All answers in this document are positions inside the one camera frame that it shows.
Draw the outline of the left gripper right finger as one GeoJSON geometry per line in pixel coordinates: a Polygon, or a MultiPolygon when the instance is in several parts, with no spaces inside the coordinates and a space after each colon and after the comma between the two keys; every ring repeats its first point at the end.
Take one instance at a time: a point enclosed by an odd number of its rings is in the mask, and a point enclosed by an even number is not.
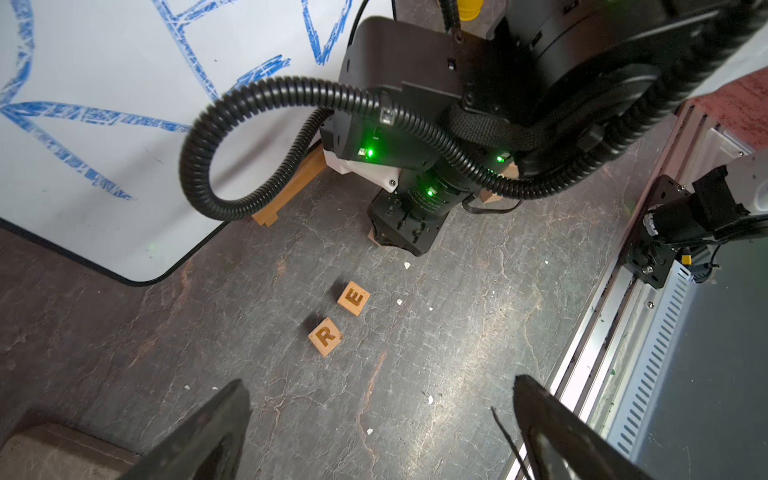
{"type": "Polygon", "coordinates": [[[513,390],[518,427],[536,479],[647,479],[529,375],[513,390]]]}

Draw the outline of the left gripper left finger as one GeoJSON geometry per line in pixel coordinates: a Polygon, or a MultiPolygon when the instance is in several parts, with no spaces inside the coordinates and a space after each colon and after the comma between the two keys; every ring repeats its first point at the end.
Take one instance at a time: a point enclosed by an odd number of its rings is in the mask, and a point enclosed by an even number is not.
{"type": "Polygon", "coordinates": [[[239,469],[250,417],[249,391],[240,379],[235,379],[185,418],[122,477],[233,479],[239,469]]]}

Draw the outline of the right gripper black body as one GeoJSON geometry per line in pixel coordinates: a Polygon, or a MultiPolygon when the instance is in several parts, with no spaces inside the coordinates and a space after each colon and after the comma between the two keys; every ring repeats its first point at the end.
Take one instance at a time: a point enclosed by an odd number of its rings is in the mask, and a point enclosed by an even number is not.
{"type": "MultiPolygon", "coordinates": [[[[483,83],[508,72],[513,46],[506,24],[482,38],[371,17],[348,47],[340,81],[378,93],[439,127],[492,172],[515,173],[511,124],[499,104],[480,108],[491,91],[483,83]]],[[[372,238],[382,246],[427,253],[450,211],[481,190],[426,141],[380,120],[339,112],[325,122],[321,136],[328,156],[381,183],[368,217],[372,238]]]]}

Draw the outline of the wooden block letter R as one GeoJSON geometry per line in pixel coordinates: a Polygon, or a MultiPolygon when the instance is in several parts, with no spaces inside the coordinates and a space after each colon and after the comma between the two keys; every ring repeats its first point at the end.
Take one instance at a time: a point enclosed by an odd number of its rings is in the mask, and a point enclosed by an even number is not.
{"type": "Polygon", "coordinates": [[[343,340],[343,334],[331,318],[326,317],[308,335],[320,355],[327,357],[343,340]]]}

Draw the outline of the wooden block letter E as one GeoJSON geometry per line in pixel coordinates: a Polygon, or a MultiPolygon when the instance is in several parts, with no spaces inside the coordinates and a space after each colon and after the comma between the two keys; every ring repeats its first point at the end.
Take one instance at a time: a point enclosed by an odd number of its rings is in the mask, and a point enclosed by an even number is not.
{"type": "Polygon", "coordinates": [[[342,290],[337,303],[354,316],[359,316],[369,299],[370,293],[367,290],[350,281],[342,290]]]}

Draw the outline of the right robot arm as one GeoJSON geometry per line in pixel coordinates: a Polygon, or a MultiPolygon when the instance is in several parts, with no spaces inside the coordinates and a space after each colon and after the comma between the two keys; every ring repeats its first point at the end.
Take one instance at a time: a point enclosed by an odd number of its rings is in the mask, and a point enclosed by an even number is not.
{"type": "Polygon", "coordinates": [[[442,32],[359,22],[340,80],[384,109],[358,95],[320,129],[339,159],[398,170],[368,215],[416,256],[480,191],[545,198],[617,158],[767,23],[763,1],[510,1],[478,37],[440,10],[442,32]]]}

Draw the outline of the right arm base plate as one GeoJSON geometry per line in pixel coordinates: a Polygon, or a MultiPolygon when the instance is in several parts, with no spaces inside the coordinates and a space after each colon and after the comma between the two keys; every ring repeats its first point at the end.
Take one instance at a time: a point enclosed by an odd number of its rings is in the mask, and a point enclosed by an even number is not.
{"type": "Polygon", "coordinates": [[[655,289],[665,285],[680,249],[713,240],[714,233],[695,221],[691,196],[670,176],[657,177],[622,247],[619,263],[655,289]]]}

